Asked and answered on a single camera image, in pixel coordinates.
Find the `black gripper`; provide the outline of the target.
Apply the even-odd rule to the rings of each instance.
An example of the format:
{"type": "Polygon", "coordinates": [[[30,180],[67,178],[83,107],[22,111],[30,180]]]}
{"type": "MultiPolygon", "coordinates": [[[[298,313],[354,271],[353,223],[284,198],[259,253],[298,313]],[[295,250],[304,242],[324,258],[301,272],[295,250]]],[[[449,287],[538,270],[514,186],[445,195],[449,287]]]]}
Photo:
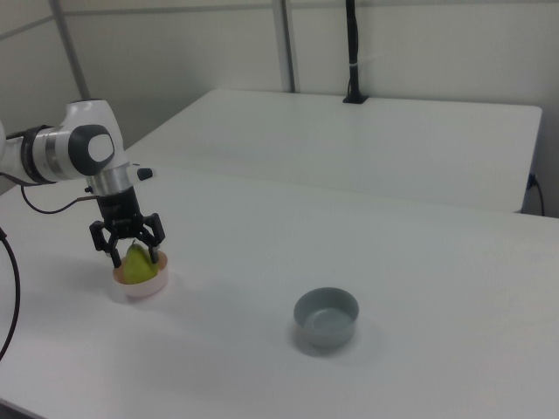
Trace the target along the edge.
{"type": "Polygon", "coordinates": [[[114,268],[121,267],[117,244],[123,238],[138,239],[147,246],[151,263],[159,262],[158,249],[165,239],[162,221],[157,213],[142,215],[134,187],[97,196],[96,202],[102,219],[93,222],[89,230],[95,249],[108,255],[114,268]]]}

